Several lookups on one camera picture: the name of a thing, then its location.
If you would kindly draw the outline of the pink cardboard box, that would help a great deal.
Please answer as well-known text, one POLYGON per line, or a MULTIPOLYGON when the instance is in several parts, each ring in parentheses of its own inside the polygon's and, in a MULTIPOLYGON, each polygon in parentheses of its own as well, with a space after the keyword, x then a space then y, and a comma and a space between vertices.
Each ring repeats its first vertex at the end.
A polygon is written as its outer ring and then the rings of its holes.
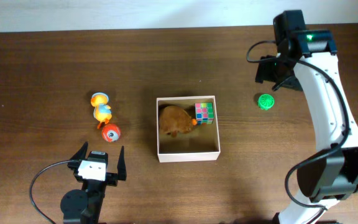
POLYGON ((214 96, 182 96, 156 99, 157 115, 166 106, 179 106, 195 118, 195 103, 212 102, 213 124, 195 125, 188 134, 172 138, 159 131, 157 122, 157 155, 160 162, 215 161, 221 152, 216 99, 214 96))

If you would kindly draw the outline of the green ridged ball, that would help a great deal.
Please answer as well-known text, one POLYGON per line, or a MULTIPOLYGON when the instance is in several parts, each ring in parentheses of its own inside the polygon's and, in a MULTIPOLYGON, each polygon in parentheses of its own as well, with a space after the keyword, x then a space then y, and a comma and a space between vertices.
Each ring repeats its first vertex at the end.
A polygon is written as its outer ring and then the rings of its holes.
POLYGON ((275 104, 274 97, 269 94, 262 94, 257 100, 257 105, 262 110, 269 110, 275 104))

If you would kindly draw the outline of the colourful puzzle cube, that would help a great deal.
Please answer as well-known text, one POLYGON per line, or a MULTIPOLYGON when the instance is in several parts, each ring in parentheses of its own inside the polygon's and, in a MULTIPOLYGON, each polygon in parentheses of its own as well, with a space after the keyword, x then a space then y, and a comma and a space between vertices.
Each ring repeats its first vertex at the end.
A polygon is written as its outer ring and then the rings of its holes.
POLYGON ((195 103, 195 118, 193 125, 213 124, 214 107, 212 102, 195 103))

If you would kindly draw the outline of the orange duck toy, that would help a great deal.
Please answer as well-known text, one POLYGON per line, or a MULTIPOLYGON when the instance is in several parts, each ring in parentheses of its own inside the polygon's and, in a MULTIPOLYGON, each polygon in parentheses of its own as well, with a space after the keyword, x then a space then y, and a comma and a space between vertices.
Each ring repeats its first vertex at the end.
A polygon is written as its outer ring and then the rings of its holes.
POLYGON ((108 102, 108 95, 102 92, 95 93, 91 97, 91 105, 94 107, 93 116, 99 121, 98 129, 101 128, 102 124, 108 124, 112 119, 111 107, 108 102))

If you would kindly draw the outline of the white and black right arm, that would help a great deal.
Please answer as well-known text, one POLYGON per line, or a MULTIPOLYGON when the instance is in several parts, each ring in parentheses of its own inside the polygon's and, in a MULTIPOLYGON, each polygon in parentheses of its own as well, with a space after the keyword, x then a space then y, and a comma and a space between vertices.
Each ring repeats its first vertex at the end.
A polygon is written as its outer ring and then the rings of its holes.
POLYGON ((339 77, 337 47, 328 30, 307 29, 300 10, 273 20, 276 55, 258 60, 255 80, 305 94, 316 153, 290 169, 299 190, 274 223, 319 223, 340 201, 358 193, 358 126, 339 77))

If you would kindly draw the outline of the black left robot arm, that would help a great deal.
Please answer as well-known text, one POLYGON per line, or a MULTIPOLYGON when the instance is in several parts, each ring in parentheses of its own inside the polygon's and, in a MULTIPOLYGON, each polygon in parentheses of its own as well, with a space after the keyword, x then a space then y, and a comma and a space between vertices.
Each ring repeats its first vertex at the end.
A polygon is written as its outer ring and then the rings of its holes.
POLYGON ((88 143, 85 142, 68 163, 68 168, 82 187, 62 197, 60 209, 64 223, 97 223, 106 187, 115 187, 119 181, 127 179, 124 147, 121 147, 116 173, 107 171, 108 153, 87 152, 87 149, 88 143))

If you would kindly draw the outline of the brown plush toy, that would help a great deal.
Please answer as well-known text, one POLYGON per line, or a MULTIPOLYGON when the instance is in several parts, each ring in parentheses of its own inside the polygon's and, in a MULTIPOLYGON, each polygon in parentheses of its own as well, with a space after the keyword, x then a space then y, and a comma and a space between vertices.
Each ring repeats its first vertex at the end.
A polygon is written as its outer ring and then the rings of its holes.
POLYGON ((179 106, 165 107, 158 118, 159 131, 175 138, 178 134, 188 134, 195 128, 196 120, 179 106))

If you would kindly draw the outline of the red and grey ball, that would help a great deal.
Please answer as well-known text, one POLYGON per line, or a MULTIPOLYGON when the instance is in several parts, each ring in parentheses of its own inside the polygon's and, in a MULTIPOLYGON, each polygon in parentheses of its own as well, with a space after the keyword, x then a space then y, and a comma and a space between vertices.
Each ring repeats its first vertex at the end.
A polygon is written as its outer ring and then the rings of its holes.
POLYGON ((115 142, 121 137, 121 130, 115 124, 107 124, 102 129, 102 137, 107 142, 115 142))

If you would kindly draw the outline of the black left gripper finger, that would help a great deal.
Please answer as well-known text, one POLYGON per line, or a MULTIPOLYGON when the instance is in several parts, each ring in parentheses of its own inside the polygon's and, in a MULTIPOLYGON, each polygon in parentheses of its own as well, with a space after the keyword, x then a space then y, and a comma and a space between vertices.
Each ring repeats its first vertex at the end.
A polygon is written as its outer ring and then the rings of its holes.
POLYGON ((85 159, 87 149, 88 149, 88 142, 86 141, 86 142, 81 146, 81 148, 70 158, 70 160, 79 161, 79 160, 85 159))
POLYGON ((125 157, 124 157, 124 146, 121 147, 119 160, 117 163, 117 175, 118 180, 126 181, 127 179, 127 172, 126 172, 126 163, 125 163, 125 157))

